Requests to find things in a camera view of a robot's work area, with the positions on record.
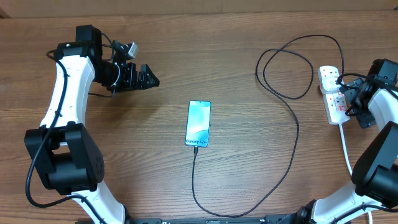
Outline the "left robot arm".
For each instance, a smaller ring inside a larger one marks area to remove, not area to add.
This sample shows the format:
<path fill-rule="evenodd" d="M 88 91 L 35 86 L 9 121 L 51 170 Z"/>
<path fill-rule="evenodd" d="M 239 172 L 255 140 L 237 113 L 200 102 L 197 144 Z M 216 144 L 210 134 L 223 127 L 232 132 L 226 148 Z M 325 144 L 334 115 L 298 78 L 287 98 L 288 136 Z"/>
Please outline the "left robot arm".
<path fill-rule="evenodd" d="M 127 208 L 104 181 L 104 160 L 85 126 L 91 84 L 111 95 L 157 87 L 159 79 L 148 65 L 138 67 L 136 43 L 109 40 L 111 57 L 103 58 L 106 35 L 91 26 L 78 26 L 73 42 L 58 44 L 47 53 L 56 65 L 56 81 L 49 108 L 37 129 L 25 133 L 32 159 L 29 174 L 37 173 L 46 189 L 60 200 L 73 200 L 93 223 L 132 223 Z"/>

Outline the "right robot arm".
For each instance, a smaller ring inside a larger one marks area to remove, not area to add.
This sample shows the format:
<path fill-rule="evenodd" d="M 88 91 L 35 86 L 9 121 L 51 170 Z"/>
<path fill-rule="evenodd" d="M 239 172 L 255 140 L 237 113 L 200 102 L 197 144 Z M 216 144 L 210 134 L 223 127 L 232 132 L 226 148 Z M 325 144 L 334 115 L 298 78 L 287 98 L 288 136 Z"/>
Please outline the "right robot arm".
<path fill-rule="evenodd" d="M 346 115 L 378 135 L 357 160 L 350 182 L 330 196 L 312 200 L 281 223 L 349 223 L 373 210 L 397 212 L 397 63 L 373 61 L 367 75 L 341 85 L 350 103 Z"/>

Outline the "Galaxy S24+ smartphone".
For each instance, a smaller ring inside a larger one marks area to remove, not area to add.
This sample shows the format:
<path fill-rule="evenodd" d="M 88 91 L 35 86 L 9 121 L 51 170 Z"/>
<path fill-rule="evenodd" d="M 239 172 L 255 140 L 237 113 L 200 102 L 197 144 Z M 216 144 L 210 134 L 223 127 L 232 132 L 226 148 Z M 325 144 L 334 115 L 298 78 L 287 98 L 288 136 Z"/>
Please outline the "Galaxy S24+ smartphone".
<path fill-rule="evenodd" d="M 208 147 L 210 135 L 211 102 L 191 100 L 188 105 L 185 145 Z"/>

